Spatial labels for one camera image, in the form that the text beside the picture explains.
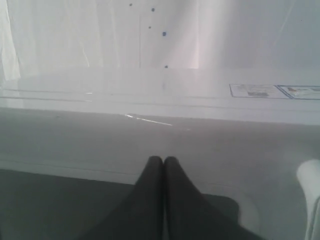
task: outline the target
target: sticker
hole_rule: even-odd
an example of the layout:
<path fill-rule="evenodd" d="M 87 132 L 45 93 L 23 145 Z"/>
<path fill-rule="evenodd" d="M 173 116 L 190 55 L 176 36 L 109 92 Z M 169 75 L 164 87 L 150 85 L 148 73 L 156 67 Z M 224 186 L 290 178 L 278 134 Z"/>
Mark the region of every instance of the sticker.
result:
<path fill-rule="evenodd" d="M 320 86 L 277 85 L 276 87 L 292 99 L 320 100 Z"/>
<path fill-rule="evenodd" d="M 284 92 L 274 85 L 230 84 L 231 95 L 234 98 L 254 99 L 289 99 Z"/>

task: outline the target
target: dark floor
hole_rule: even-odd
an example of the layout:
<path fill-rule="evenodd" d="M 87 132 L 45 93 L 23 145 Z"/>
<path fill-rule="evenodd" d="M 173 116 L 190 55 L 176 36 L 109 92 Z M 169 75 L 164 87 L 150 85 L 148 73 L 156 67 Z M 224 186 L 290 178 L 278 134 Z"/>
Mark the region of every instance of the dark floor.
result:
<path fill-rule="evenodd" d="M 132 189 L 128 184 L 0 170 L 0 240 L 74 240 Z M 205 197 L 237 221 L 236 202 Z"/>

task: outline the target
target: label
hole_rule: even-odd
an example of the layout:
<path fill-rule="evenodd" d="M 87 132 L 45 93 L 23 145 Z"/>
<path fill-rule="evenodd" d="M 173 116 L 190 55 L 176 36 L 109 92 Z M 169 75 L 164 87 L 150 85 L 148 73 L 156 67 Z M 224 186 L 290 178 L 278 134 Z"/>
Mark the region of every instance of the label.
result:
<path fill-rule="evenodd" d="M 277 85 L 291 99 L 320 100 L 320 86 Z"/>
<path fill-rule="evenodd" d="M 234 98 L 290 99 L 275 85 L 230 84 L 230 90 Z"/>

